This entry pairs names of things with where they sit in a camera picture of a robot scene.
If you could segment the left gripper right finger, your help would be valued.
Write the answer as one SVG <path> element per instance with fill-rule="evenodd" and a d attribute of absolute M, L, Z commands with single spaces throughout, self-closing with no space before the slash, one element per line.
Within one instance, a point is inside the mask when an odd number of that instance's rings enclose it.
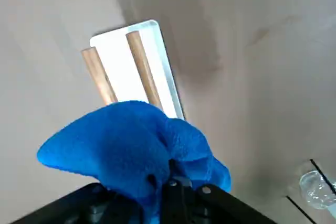
<path fill-rule="evenodd" d="M 212 184 L 197 189 L 177 179 L 162 187 L 160 223 L 274 223 Z"/>

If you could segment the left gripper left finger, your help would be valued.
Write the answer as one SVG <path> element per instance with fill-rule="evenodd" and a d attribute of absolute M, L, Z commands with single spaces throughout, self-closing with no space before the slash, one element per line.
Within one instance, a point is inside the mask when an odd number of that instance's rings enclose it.
<path fill-rule="evenodd" d="M 143 211 L 134 200 L 88 184 L 13 223 L 144 223 Z"/>

